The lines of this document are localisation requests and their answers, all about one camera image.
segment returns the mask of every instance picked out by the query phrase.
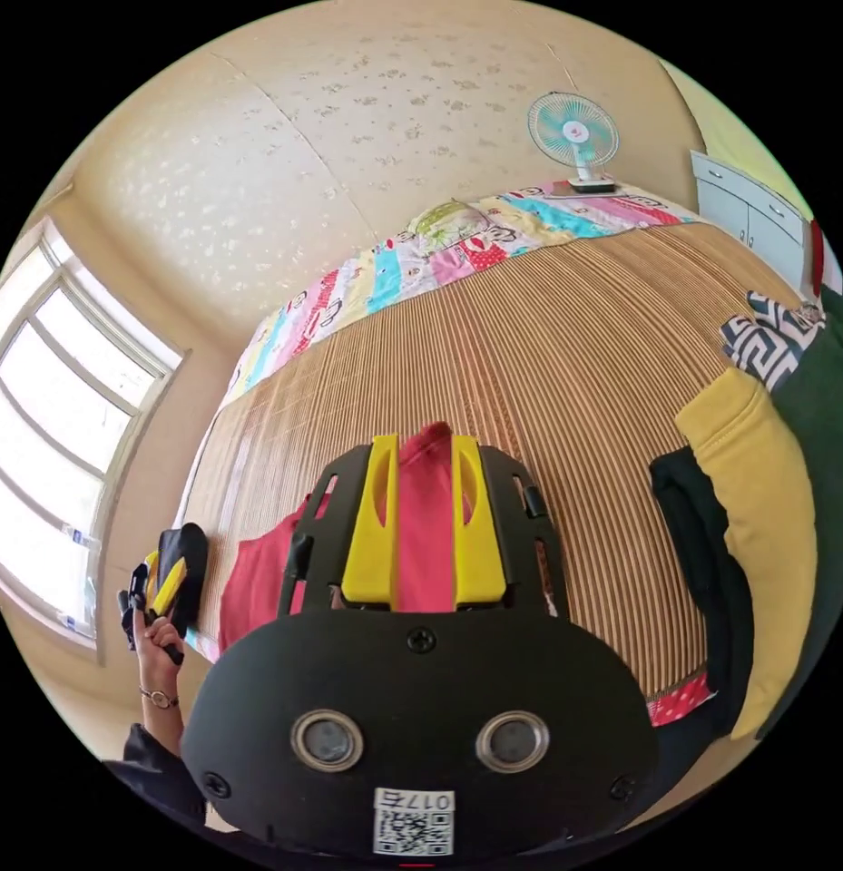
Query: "qr code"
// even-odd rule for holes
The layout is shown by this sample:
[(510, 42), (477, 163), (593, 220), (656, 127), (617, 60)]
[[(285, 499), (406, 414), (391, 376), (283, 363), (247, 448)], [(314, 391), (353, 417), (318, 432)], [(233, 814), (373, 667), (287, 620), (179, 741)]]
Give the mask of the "qr code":
[(450, 856), (454, 814), (376, 809), (373, 852), (391, 856)]

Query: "cabinet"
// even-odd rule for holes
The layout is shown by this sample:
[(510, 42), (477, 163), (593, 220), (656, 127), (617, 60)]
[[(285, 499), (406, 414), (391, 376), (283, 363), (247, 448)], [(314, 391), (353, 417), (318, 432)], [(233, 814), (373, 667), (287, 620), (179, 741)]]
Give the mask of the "cabinet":
[(775, 191), (732, 167), (691, 152), (700, 217), (726, 230), (803, 298), (810, 297), (809, 229)]

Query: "wristwatch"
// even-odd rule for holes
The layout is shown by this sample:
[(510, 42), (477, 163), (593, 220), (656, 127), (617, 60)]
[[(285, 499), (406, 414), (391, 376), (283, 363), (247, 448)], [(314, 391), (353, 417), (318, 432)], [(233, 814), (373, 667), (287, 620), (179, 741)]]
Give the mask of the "wristwatch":
[(156, 708), (160, 708), (161, 710), (175, 708), (179, 704), (179, 696), (176, 696), (175, 699), (171, 699), (166, 692), (161, 692), (160, 690), (144, 690), (140, 687), (140, 693)]

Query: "fan stand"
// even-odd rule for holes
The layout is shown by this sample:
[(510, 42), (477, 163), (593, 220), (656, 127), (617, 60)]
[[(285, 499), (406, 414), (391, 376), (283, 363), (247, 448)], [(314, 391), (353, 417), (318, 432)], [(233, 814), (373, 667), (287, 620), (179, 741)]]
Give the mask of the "fan stand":
[(578, 170), (578, 178), (569, 180), (576, 193), (613, 193), (618, 188), (614, 179), (594, 175), (583, 166), (576, 167), (576, 169)]

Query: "person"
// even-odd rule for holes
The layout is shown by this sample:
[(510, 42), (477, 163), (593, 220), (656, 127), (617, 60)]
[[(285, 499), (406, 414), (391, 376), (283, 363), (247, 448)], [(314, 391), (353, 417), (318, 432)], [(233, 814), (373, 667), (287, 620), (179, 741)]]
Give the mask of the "person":
[[(302, 845), (281, 840), (265, 844), (240, 831), (223, 832), (206, 825), (207, 800), (198, 789), (181, 759), (181, 737), (184, 722), (179, 699), (179, 671), (165, 648), (174, 644), (184, 652), (183, 643), (169, 618), (159, 617), (146, 626), (142, 611), (133, 615), (134, 647), (139, 661), (142, 723), (134, 723), (124, 745), (122, 759), (105, 760), (104, 765), (140, 798), (161, 811), (166, 817), (189, 829), (216, 847), (229, 850), (236, 856), (269, 868), (283, 868), (286, 853), (305, 854), (309, 865), (332, 863), (333, 856), (318, 853)], [(708, 702), (699, 710), (711, 713)], [(657, 777), (646, 791), (638, 796), (631, 818), (639, 816), (658, 798), (665, 795), (696, 761), (713, 740), (713, 718), (696, 714), (657, 729), (666, 733), (661, 741)], [(625, 847), (643, 834), (671, 819), (684, 807), (692, 804), (703, 793), (691, 798), (683, 806), (632, 828), (601, 833), (598, 837), (581, 841), (567, 837), (530, 850), (528, 854), (563, 851), (561, 871), (577, 868), (586, 862), (601, 858)], [(349, 864), (340, 858), (340, 868)], [(364, 867), (360, 863), (354, 867)]]
[(131, 726), (121, 759), (104, 765), (140, 798), (166, 817), (216, 847), (258, 865), (283, 867), (284, 853), (305, 852), (289, 844), (274, 848), (242, 832), (222, 832), (206, 825), (207, 801), (181, 760), (185, 724), (179, 699), (179, 671), (165, 648), (184, 646), (169, 618), (146, 626), (142, 611), (133, 614), (133, 640), (139, 662), (142, 722)]

